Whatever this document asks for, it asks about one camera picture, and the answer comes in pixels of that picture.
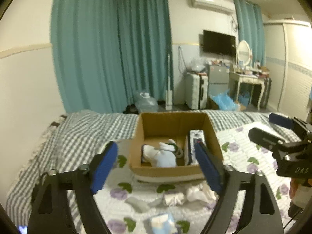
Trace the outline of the person's right hand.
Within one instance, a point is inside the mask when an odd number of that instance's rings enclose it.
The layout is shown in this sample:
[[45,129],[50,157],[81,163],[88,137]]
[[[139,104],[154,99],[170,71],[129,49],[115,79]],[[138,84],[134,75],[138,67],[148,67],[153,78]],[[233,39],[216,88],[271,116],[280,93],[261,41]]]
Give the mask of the person's right hand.
[[292,204],[304,209],[311,199],[311,179],[291,178],[289,195]]

